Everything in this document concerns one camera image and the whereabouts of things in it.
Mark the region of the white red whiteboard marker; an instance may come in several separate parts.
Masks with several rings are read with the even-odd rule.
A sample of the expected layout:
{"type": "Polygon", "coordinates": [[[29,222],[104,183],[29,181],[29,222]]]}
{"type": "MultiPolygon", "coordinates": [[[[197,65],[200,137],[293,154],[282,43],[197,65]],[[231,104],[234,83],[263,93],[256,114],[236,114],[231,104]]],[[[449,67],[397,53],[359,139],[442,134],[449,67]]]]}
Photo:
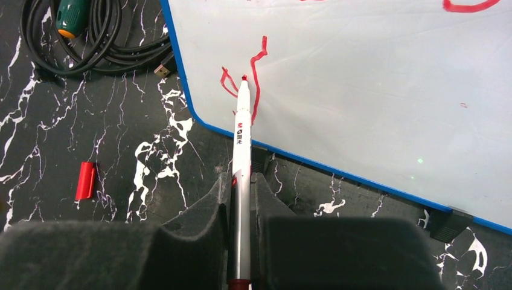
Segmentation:
{"type": "Polygon", "coordinates": [[[229,289],[251,285],[251,92],[248,77],[242,76],[237,92],[232,156],[231,241],[228,251],[229,289]]]}

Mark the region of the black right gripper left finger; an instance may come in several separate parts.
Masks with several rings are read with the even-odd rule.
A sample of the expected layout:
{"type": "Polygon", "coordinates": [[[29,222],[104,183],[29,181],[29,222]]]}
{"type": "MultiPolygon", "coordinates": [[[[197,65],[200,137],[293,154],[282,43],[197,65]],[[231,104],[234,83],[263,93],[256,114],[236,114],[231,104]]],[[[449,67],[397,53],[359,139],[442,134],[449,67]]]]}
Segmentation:
{"type": "Polygon", "coordinates": [[[226,289],[230,178],[182,214],[142,222],[25,222],[1,234],[2,289],[226,289]]]}

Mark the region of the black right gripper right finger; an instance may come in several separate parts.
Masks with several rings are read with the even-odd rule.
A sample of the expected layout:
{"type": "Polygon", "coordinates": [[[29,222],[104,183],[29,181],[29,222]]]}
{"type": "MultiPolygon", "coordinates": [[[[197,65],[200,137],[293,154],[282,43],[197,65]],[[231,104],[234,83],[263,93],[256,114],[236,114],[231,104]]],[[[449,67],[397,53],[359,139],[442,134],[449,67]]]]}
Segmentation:
{"type": "Polygon", "coordinates": [[[253,289],[442,289],[424,235],[394,218],[295,214],[251,177],[253,289]]]}

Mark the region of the red marker cap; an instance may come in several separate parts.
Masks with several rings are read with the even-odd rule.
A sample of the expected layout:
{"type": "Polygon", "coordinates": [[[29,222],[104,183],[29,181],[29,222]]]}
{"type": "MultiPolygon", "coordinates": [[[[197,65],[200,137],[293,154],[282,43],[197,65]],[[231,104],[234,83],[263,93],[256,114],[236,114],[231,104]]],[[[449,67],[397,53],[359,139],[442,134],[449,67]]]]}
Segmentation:
{"type": "Polygon", "coordinates": [[[91,199],[95,182],[95,164],[93,162],[82,162],[78,176],[75,200],[81,201],[91,199]]]}

